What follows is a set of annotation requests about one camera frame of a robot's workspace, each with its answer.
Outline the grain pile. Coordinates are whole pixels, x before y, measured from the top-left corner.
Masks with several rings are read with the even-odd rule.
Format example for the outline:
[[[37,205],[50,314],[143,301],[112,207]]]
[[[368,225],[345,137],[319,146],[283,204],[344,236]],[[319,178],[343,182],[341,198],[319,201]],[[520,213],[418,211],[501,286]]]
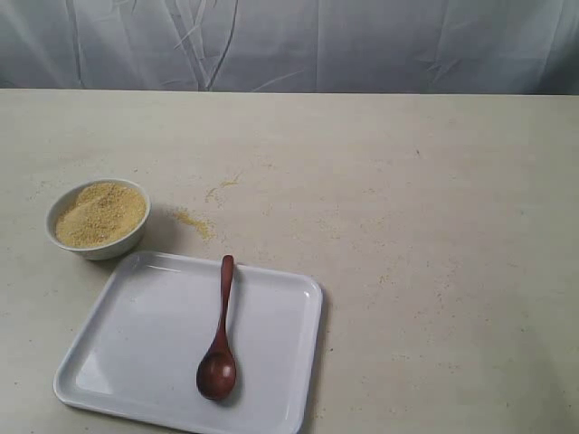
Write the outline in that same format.
[[[224,199],[220,197],[220,192],[239,184],[240,176],[241,173],[232,179],[221,181],[218,185],[209,188],[204,194],[203,203],[216,203],[217,208],[222,209],[224,207]],[[209,241],[216,236],[215,223],[213,221],[184,206],[171,209],[168,212],[168,216],[175,219],[177,223],[193,228],[203,241]]]

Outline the dark red wooden spoon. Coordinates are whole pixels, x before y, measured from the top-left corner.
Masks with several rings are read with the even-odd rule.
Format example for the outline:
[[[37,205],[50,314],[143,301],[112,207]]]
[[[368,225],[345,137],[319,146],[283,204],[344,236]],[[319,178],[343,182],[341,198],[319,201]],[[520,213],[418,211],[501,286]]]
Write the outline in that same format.
[[[236,362],[229,346],[226,319],[233,283],[234,259],[225,255],[221,266],[221,310],[214,339],[196,373],[198,391],[210,401],[225,400],[236,383]]]

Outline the white rectangular plastic tray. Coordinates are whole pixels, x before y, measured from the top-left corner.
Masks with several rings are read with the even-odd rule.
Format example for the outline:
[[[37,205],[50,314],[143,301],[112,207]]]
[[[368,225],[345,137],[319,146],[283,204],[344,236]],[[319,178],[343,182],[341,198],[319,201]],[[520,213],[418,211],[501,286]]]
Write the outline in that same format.
[[[218,324],[220,274],[215,260],[128,255],[55,374],[58,399],[195,433],[298,432],[322,290],[303,275],[238,265],[227,316],[237,382],[227,400],[209,401],[195,376]]]

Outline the white ceramic bowl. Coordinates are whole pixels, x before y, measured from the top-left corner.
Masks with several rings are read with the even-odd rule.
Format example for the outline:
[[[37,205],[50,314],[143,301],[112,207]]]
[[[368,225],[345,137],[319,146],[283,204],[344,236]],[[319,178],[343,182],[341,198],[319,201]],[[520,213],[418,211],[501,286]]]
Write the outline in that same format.
[[[145,218],[138,225],[137,228],[135,228],[131,233],[126,235],[124,238],[117,240],[117,241],[113,241],[112,243],[107,244],[107,245],[102,245],[102,246],[94,247],[94,248],[73,248],[73,247],[69,247],[65,244],[62,244],[56,238],[56,234],[55,234],[56,220],[72,204],[72,202],[75,199],[75,197],[77,196],[77,194],[83,188],[85,188],[91,184],[100,183],[100,182],[116,182],[119,184],[124,184],[125,186],[133,187],[136,190],[138,190],[145,197],[145,199],[147,201],[147,211],[146,211]],[[46,230],[46,233],[47,233],[49,240],[54,245],[56,245],[57,247],[59,247],[62,250],[67,250],[67,251],[72,252],[72,253],[74,253],[74,254],[76,254],[84,259],[87,259],[87,260],[113,259],[113,258],[116,258],[118,256],[121,256],[121,255],[127,253],[132,248],[136,247],[137,244],[141,241],[141,239],[143,238],[144,233],[145,233],[145,228],[146,228],[147,220],[148,220],[150,213],[151,213],[151,209],[152,209],[152,204],[151,204],[151,200],[149,198],[149,195],[146,193],[146,191],[140,185],[138,185],[134,182],[131,182],[129,180],[124,180],[124,179],[102,178],[102,179],[88,181],[88,182],[85,182],[83,184],[77,185],[77,186],[71,188],[66,193],[61,194],[60,197],[49,208],[49,211],[48,211],[48,213],[46,215],[46,219],[45,219],[45,230]]]

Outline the beige grainy powder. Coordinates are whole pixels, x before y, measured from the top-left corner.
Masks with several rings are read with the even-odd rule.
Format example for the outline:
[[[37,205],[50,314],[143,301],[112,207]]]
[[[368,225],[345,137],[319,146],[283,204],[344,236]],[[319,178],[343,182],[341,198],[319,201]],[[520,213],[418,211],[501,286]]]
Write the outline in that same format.
[[[100,182],[83,188],[55,223],[56,238],[73,248],[120,240],[146,216],[147,201],[135,188]]]

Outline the white wrinkled backdrop cloth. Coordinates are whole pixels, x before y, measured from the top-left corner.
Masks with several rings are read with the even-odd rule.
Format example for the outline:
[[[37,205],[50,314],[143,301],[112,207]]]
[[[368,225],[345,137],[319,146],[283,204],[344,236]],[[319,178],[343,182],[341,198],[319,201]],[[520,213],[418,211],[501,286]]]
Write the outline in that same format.
[[[4,1],[5,88],[578,91],[575,1]]]

